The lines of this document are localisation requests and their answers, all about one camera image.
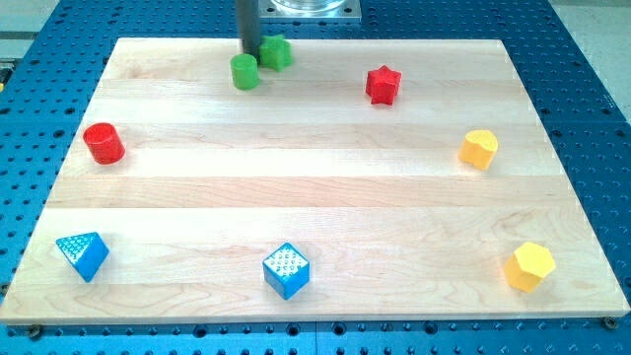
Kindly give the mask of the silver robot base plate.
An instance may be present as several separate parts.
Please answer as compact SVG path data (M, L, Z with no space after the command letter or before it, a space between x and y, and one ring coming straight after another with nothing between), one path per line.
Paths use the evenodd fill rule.
M360 23L360 0L259 0L266 23Z

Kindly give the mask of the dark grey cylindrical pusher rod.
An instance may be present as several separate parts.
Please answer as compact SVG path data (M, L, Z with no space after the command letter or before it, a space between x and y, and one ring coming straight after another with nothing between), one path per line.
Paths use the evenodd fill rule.
M261 23L257 0L236 0L236 20L243 52L259 57Z

